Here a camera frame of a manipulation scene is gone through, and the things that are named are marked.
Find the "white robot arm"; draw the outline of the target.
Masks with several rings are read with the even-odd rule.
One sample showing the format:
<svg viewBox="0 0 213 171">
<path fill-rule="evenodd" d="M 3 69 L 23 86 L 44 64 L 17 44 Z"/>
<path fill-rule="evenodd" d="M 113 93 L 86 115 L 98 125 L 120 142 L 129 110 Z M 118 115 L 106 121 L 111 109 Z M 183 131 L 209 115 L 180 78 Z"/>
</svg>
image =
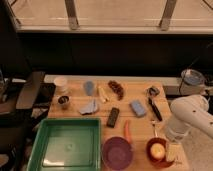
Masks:
<svg viewBox="0 0 213 171">
<path fill-rule="evenodd" d="M 171 142 L 180 142 L 195 127 L 213 138 L 213 116 L 208 112 L 208 100 L 202 95 L 190 95 L 174 99 L 172 112 L 165 126 L 165 135 Z"/>
</svg>

